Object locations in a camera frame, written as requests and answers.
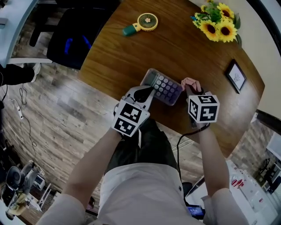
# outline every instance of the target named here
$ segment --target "sunflower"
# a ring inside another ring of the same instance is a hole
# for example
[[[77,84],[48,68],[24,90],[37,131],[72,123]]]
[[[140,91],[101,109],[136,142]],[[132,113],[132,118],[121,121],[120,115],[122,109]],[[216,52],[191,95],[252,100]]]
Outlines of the sunflower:
[[[230,42],[235,39],[237,35],[237,29],[234,28],[234,24],[229,20],[224,20],[216,25],[218,29],[218,35],[223,42]]]
[[[200,18],[198,17],[199,14],[200,13],[196,12],[195,15],[194,15],[197,20],[200,20]]]
[[[192,22],[193,22],[193,24],[194,24],[197,28],[200,27],[200,23],[199,23],[198,21],[192,21]]]
[[[226,17],[224,15],[221,15],[221,21],[224,21],[224,20],[228,20],[229,22],[233,23],[233,19]]]
[[[219,3],[217,8],[220,10],[220,13],[225,17],[234,19],[234,12],[226,4]]]
[[[201,11],[202,11],[202,12],[206,12],[206,8],[207,8],[206,5],[202,5],[202,6],[201,6]]]
[[[199,28],[210,40],[219,41],[215,22],[212,22],[211,20],[202,20]]]

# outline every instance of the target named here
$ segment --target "green leaves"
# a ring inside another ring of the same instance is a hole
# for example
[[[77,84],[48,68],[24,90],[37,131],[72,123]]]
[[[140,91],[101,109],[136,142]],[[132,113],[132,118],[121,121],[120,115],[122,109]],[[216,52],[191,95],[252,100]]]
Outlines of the green leaves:
[[[214,3],[210,4],[211,7],[206,8],[206,13],[208,13],[211,17],[211,21],[218,23],[221,19],[220,10],[217,8],[217,5]]]
[[[242,47],[242,39],[239,34],[236,35],[236,41],[238,42],[239,46]]]
[[[241,27],[241,19],[240,19],[239,13],[235,14],[233,23],[234,23],[234,27],[236,29],[240,29],[240,27]]]
[[[203,14],[203,13],[197,13],[196,16],[198,17],[199,20],[209,20],[210,16]]]

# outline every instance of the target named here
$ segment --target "handheld fan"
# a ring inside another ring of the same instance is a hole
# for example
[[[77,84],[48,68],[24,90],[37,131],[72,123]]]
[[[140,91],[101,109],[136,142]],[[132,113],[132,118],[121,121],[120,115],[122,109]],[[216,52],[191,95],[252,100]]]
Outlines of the handheld fan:
[[[137,23],[134,23],[123,29],[123,34],[125,36],[131,36],[140,30],[152,31],[156,29],[157,25],[158,19],[155,15],[151,13],[143,13],[137,19]]]

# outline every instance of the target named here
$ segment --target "wooden floor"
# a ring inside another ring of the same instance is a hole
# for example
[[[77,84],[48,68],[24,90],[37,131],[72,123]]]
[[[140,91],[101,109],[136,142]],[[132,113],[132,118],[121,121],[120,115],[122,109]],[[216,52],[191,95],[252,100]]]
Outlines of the wooden floor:
[[[29,19],[18,39],[14,56],[46,55],[52,33],[43,33],[37,45],[30,47],[33,28],[34,24]],[[117,101],[79,81],[77,72],[72,69],[56,63],[42,65],[36,82],[24,84],[27,104],[22,107],[22,113],[30,121],[32,141],[37,143],[34,152],[29,139],[28,121],[20,120],[17,103],[9,101],[16,99],[21,105],[20,87],[9,86],[4,100],[4,136],[15,145],[23,163],[36,156],[36,162],[45,171],[47,182],[52,183],[53,189],[61,191],[77,162],[110,127]],[[177,156],[175,146],[180,135],[161,124],[159,127],[167,134]],[[247,169],[256,169],[266,157],[265,146],[272,131],[257,121],[251,124],[249,130],[230,157]],[[195,183],[203,175],[201,153],[197,143],[187,138],[183,142],[180,145],[182,179]],[[98,207],[100,185],[93,197]]]

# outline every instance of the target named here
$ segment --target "fingers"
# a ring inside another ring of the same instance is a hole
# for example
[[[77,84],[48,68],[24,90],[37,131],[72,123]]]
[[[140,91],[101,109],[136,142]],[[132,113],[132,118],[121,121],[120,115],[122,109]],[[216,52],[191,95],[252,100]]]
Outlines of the fingers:
[[[181,81],[181,87],[183,89],[183,91],[185,90],[185,85],[191,85],[194,90],[198,91],[198,92],[201,92],[201,85],[199,83],[198,80],[194,80],[190,77],[187,77],[187,78],[184,78],[182,81]]]
[[[201,91],[202,91],[202,90],[201,90],[201,85],[200,85],[200,83],[199,83],[198,80],[196,81],[196,86],[197,86],[196,91],[201,92]]]

